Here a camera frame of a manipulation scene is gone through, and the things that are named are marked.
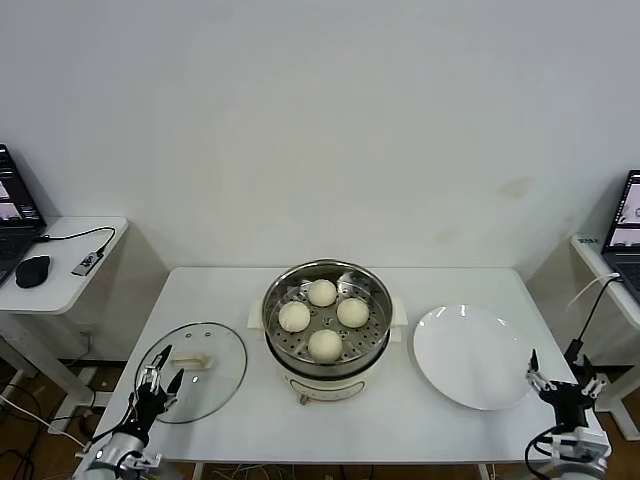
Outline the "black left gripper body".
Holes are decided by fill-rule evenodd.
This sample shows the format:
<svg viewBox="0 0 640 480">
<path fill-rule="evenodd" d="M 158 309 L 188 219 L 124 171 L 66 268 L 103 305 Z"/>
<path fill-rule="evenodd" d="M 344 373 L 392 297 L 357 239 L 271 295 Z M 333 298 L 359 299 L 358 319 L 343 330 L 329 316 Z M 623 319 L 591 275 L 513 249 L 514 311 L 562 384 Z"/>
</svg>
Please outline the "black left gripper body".
<svg viewBox="0 0 640 480">
<path fill-rule="evenodd" d="M 137 400 L 130 421 L 131 428 L 139 434 L 148 434 L 156 418 L 165 411 L 167 393 L 161 386 L 145 383 L 137 390 Z"/>
</svg>

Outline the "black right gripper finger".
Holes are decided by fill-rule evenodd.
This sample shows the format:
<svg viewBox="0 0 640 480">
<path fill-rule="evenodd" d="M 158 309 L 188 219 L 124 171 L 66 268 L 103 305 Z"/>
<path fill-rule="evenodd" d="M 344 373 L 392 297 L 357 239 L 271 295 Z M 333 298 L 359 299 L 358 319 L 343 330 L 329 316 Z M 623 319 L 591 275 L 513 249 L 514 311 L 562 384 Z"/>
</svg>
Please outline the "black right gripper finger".
<svg viewBox="0 0 640 480">
<path fill-rule="evenodd" d="M 582 394 L 585 397 L 598 398 L 607 382 L 598 376 L 595 367 L 586 355 L 583 356 L 583 369 L 586 383 L 582 388 Z"/>
<path fill-rule="evenodd" d="M 556 386 L 544 375 L 539 369 L 539 361 L 537 351 L 535 349 L 531 352 L 529 359 L 526 379 L 531 388 L 537 393 L 555 391 Z"/>
</svg>

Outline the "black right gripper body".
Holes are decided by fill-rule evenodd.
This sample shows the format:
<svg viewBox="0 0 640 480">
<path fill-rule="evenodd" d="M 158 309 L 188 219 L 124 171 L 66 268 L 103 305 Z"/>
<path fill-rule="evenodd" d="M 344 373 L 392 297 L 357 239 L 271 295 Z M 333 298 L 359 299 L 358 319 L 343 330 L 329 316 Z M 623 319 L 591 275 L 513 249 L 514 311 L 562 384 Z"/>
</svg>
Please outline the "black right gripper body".
<svg viewBox="0 0 640 480">
<path fill-rule="evenodd" d="M 586 412 L 594 407 L 594 398 L 583 390 L 579 384 L 551 381 L 539 392 L 539 398 L 554 411 L 556 429 L 588 427 Z"/>
</svg>

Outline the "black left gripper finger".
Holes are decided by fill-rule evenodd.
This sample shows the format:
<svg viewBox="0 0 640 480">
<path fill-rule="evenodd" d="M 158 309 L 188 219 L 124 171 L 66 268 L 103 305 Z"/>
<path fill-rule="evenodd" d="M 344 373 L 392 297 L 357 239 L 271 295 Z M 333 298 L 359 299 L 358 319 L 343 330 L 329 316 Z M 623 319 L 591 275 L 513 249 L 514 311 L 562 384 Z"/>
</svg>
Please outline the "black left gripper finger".
<svg viewBox="0 0 640 480">
<path fill-rule="evenodd" d="M 171 345 L 167 345 L 163 350 L 155 355 L 150 364 L 146 365 L 139 378 L 139 386 L 148 385 L 150 388 L 157 388 L 160 384 L 160 372 L 169 358 L 172 350 Z"/>
<path fill-rule="evenodd" d="M 166 403 L 174 403 L 177 400 L 177 395 L 182 384 L 183 376 L 184 370 L 180 369 L 170 381 L 165 391 Z"/>
</svg>

